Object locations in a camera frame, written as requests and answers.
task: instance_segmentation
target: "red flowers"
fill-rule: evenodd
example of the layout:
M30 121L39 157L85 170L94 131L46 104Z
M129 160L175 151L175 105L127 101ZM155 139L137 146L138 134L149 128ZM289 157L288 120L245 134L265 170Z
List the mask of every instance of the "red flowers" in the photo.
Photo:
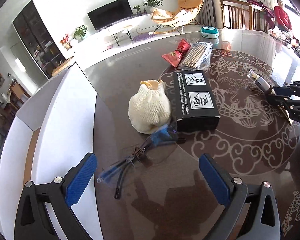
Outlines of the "red flowers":
M59 41L59 43L61 43L61 44L67 44L67 43L69 43L69 33L66 33L66 36L62 37L62 40Z

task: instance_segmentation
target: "red clothing on chair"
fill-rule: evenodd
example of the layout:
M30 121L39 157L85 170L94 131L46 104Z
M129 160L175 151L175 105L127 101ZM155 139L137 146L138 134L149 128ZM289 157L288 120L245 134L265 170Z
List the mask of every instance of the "red clothing on chair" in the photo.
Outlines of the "red clothing on chair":
M292 30L289 16L281 7L275 6L274 13L278 24L286 26L289 30Z

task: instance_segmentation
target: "knitted cream bag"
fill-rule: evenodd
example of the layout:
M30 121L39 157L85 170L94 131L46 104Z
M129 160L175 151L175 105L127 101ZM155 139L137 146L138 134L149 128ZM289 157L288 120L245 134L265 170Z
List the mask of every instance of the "knitted cream bag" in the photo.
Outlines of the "knitted cream bag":
M138 93L130 99L128 115L138 132L152 134L168 122L171 109L164 90L163 81L142 81Z

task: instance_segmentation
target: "wooden chair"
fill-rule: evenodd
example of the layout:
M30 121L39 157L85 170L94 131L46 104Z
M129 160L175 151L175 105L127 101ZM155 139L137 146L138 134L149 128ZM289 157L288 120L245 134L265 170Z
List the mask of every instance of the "wooden chair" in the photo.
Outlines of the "wooden chair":
M0 128L4 131L4 132L8 132L10 129L12 122L9 121L8 119L6 119L4 116L0 116Z
M29 98L29 93L17 82L10 85L10 104L18 110Z
M7 104L4 109L0 107L0 116L4 116L7 120L11 122L13 121L16 112L17 111L13 107L11 107L10 104Z
M260 6L239 0L220 0L223 27L258 30L267 33L269 24L264 20L266 11Z

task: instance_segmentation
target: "red packet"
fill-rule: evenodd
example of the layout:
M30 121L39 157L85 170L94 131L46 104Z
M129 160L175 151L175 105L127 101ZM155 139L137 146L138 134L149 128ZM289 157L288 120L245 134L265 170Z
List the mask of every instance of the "red packet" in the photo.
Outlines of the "red packet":
M188 52L190 47L190 43L185 39L182 39L175 51L164 54L161 57L168 61L172 66L178 67L180 61L183 59L184 55Z

